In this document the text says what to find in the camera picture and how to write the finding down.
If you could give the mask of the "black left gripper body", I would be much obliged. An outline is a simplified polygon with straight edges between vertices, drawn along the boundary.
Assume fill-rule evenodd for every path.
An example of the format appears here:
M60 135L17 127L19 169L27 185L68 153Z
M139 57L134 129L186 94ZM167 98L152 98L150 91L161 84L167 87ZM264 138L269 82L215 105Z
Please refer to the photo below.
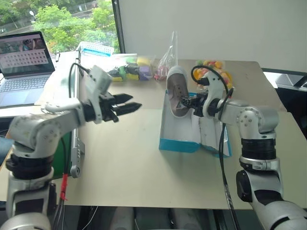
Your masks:
M99 105L102 113L102 120L104 122L113 121L114 123L119 121L119 118L113 112L113 106L116 104L115 97L106 92L99 97Z

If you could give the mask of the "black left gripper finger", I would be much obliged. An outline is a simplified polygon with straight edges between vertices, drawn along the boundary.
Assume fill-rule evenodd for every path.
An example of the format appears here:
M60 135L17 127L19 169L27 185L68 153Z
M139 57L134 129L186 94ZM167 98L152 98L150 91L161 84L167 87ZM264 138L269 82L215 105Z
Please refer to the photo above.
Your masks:
M142 106L141 103L131 102L123 105L116 105L112 107L112 111L116 115L125 115L137 111Z
M116 94L113 95L113 97L114 97L114 105L124 104L133 98L133 96L126 93Z

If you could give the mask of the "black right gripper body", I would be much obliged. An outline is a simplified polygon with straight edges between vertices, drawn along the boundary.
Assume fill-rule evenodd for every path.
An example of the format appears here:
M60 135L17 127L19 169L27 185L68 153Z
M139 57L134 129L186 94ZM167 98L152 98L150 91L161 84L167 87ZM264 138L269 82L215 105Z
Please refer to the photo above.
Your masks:
M207 92L199 92L193 96L189 96L188 106L194 110L193 114L198 117L204 117L203 106L208 97Z

